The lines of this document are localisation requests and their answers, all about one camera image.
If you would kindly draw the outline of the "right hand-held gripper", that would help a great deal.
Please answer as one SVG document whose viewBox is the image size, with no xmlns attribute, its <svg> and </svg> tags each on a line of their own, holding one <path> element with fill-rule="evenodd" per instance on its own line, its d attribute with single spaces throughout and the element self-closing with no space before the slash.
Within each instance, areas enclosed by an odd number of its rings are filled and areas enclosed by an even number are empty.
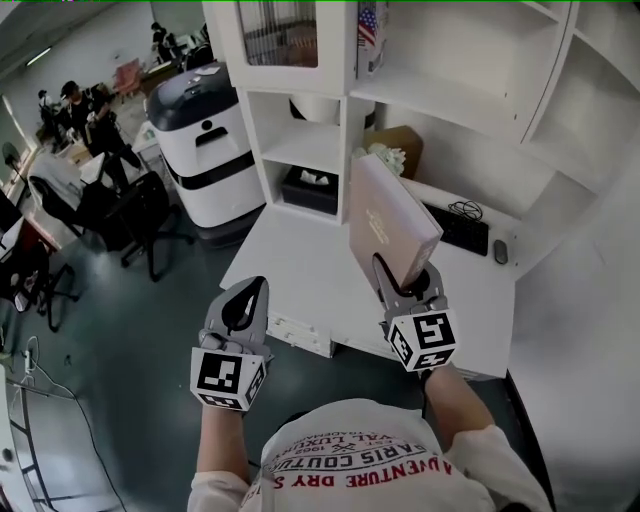
<svg viewBox="0 0 640 512">
<path fill-rule="evenodd" d="M 426 264 L 414 281 L 418 300 L 401 294 L 380 254 L 373 255 L 372 267 L 384 308 L 385 339 L 404 369 L 421 372 L 448 364 L 457 349 L 457 324 L 438 269 Z"/>
</svg>

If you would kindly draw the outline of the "pink hardcover book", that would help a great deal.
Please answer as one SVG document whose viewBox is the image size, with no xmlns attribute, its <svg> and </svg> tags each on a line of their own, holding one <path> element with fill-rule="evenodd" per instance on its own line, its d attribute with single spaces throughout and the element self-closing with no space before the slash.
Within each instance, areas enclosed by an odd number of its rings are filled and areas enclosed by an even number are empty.
<svg viewBox="0 0 640 512">
<path fill-rule="evenodd" d="M 349 246 L 372 287 L 377 286 L 374 255 L 404 288 L 421 274 L 442 234 L 424 204 L 378 156 L 352 161 Z"/>
</svg>

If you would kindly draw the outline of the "person's left forearm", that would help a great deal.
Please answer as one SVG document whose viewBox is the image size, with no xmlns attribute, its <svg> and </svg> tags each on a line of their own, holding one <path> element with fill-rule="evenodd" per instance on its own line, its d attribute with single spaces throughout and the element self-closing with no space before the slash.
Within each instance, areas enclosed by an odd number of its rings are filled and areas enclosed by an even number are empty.
<svg viewBox="0 0 640 512">
<path fill-rule="evenodd" d="M 228 472 L 250 482 L 249 461 L 240 412 L 204 406 L 196 471 Z"/>
</svg>

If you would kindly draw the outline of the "person's right forearm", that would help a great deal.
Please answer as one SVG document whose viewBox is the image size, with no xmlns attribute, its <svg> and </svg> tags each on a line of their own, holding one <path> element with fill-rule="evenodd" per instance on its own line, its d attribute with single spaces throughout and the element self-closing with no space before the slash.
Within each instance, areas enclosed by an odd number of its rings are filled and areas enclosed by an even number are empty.
<svg viewBox="0 0 640 512">
<path fill-rule="evenodd" d="M 446 450 L 457 434 L 481 431 L 495 424 L 485 403 L 453 365 L 434 369 L 423 388 Z"/>
</svg>

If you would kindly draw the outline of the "flag print book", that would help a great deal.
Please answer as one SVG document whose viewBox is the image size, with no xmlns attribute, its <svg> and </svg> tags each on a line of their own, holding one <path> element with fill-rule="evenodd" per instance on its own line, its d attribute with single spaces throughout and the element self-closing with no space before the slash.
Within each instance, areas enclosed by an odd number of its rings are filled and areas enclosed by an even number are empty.
<svg viewBox="0 0 640 512">
<path fill-rule="evenodd" d="M 389 21 L 388 1 L 358 2 L 357 71 L 358 80 L 373 76 L 382 66 Z"/>
</svg>

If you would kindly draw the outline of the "black keyboard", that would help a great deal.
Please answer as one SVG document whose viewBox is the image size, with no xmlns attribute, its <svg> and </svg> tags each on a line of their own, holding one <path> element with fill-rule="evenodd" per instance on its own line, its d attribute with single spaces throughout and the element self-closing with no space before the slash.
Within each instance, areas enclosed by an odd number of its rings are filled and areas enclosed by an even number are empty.
<svg viewBox="0 0 640 512">
<path fill-rule="evenodd" d="M 480 256 L 488 254 L 489 226 L 486 223 L 471 220 L 437 206 L 424 206 L 441 227 L 442 242 Z"/>
</svg>

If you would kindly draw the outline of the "white shelf unit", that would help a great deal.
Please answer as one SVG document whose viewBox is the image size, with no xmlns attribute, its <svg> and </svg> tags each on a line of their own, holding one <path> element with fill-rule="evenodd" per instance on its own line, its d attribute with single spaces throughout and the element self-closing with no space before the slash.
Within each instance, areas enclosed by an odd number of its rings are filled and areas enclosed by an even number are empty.
<svg viewBox="0 0 640 512">
<path fill-rule="evenodd" d="M 264 276 L 274 313 L 334 346 L 392 358 L 381 305 L 349 248 L 352 153 L 406 125 L 424 142 L 422 201 L 475 200 L 509 262 L 432 255 L 459 321 L 457 365 L 508 367 L 520 282 L 594 212 L 640 144 L 640 2 L 389 2 L 384 61 L 343 96 L 236 88 L 266 206 L 222 279 Z M 292 166 L 338 176 L 330 215 L 285 203 Z"/>
</svg>

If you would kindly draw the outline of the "black tissue box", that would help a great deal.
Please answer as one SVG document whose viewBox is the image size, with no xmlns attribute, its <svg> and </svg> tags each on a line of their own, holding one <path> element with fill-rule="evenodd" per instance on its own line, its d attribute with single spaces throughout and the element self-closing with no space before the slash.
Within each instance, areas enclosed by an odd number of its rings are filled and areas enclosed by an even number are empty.
<svg viewBox="0 0 640 512">
<path fill-rule="evenodd" d="M 335 174 L 292 166 L 281 183 L 281 195 L 285 203 L 336 215 L 338 188 Z"/>
</svg>

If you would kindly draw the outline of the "pale green artificial flowers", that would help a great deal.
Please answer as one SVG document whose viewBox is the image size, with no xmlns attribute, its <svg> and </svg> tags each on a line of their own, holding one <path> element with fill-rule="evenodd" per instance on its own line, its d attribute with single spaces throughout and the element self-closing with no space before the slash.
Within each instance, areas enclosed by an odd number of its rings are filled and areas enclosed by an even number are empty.
<svg viewBox="0 0 640 512">
<path fill-rule="evenodd" d="M 367 155 L 376 155 L 396 176 L 401 176 L 404 173 L 406 152 L 401 148 L 390 148 L 385 144 L 374 142 L 367 147 L 358 147 L 352 153 L 353 158 Z"/>
</svg>

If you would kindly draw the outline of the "white and black service robot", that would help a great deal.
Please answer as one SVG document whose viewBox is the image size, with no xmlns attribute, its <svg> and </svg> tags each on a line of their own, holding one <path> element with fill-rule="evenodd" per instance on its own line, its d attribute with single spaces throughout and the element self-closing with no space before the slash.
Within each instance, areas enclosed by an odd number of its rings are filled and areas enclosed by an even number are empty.
<svg viewBox="0 0 640 512">
<path fill-rule="evenodd" d="M 266 204 L 236 89 L 223 63 L 214 76 L 185 71 L 146 100 L 147 120 L 198 236 L 236 244 Z"/>
</svg>

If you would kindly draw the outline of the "brown cardboard box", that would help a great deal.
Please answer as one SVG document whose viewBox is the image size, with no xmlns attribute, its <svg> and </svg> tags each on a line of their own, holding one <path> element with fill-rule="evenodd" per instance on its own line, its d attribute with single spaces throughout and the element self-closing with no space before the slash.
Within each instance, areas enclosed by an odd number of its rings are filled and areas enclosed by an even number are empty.
<svg viewBox="0 0 640 512">
<path fill-rule="evenodd" d="M 402 125 L 366 132 L 363 139 L 364 147 L 374 142 L 385 144 L 390 148 L 404 150 L 406 152 L 406 163 L 401 177 L 409 180 L 414 179 L 424 149 L 424 142 L 411 127 Z"/>
</svg>

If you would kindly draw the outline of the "person's white printed t-shirt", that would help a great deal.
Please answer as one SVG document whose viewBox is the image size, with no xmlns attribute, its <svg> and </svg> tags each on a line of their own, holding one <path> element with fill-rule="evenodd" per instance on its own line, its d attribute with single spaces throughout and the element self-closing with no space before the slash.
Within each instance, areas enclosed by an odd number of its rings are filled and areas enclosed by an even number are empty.
<svg viewBox="0 0 640 512">
<path fill-rule="evenodd" d="M 198 472 L 187 512 L 552 512 L 498 427 L 442 451 L 417 410 L 349 399 L 283 425 L 252 483 Z"/>
</svg>

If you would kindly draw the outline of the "pink chair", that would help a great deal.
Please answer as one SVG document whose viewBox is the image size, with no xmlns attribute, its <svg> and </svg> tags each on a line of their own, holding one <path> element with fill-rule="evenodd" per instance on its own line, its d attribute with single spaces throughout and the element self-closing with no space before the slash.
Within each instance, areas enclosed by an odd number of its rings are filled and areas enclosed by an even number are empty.
<svg viewBox="0 0 640 512">
<path fill-rule="evenodd" d="M 140 90 L 142 68 L 134 59 L 116 69 L 114 90 L 120 95 L 133 94 Z"/>
</svg>

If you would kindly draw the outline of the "black standing fan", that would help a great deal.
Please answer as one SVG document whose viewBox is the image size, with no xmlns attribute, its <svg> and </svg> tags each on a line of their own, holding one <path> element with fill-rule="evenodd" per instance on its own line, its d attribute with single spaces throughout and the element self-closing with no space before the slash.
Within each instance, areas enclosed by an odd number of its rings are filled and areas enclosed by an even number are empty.
<svg viewBox="0 0 640 512">
<path fill-rule="evenodd" d="M 11 198 L 20 183 L 24 182 L 22 171 L 22 158 L 17 148 L 11 142 L 4 142 L 2 145 L 2 159 L 5 167 L 9 170 L 9 181 L 3 186 L 3 191 L 8 198 Z"/>
</svg>

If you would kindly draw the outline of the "ribbed glass cabinet door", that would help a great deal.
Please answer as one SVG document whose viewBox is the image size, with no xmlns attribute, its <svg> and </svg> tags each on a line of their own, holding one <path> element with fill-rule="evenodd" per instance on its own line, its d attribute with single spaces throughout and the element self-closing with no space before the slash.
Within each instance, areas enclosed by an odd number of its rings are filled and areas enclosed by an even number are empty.
<svg viewBox="0 0 640 512">
<path fill-rule="evenodd" d="M 355 2 L 231 1 L 213 6 L 232 84 L 345 95 L 355 80 Z"/>
</svg>

